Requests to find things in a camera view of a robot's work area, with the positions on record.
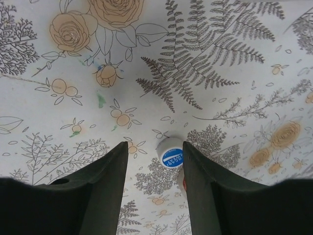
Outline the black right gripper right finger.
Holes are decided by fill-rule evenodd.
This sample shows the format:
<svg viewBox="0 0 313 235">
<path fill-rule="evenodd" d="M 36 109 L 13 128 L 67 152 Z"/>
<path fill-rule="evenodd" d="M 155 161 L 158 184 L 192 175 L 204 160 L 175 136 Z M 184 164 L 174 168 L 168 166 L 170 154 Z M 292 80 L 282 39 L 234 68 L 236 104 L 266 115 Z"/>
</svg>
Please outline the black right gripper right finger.
<svg viewBox="0 0 313 235">
<path fill-rule="evenodd" d="M 312 234 L 311 179 L 262 185 L 208 159 L 189 142 L 183 144 L 183 157 L 193 234 Z"/>
</svg>

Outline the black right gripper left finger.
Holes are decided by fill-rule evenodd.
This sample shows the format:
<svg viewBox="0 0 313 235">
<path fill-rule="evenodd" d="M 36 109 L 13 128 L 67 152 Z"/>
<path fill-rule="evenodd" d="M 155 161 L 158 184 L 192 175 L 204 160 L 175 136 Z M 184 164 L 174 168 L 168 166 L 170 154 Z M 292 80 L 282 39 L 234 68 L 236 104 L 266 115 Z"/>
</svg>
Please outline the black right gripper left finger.
<svg viewBox="0 0 313 235">
<path fill-rule="evenodd" d="M 127 164 L 128 144 L 121 142 L 100 159 L 49 185 L 1 178 L 1 234 L 116 234 Z"/>
</svg>

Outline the blue white bottle cap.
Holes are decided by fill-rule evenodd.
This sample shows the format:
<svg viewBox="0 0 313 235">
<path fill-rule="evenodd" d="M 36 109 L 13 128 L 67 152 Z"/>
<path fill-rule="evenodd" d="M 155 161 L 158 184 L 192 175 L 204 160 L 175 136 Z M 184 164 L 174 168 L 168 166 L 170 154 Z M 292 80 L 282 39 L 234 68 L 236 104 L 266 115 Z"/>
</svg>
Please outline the blue white bottle cap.
<svg viewBox="0 0 313 235">
<path fill-rule="evenodd" d="M 162 166 L 174 169 L 183 164 L 183 141 L 178 138 L 166 138 L 156 147 Z"/>
</svg>

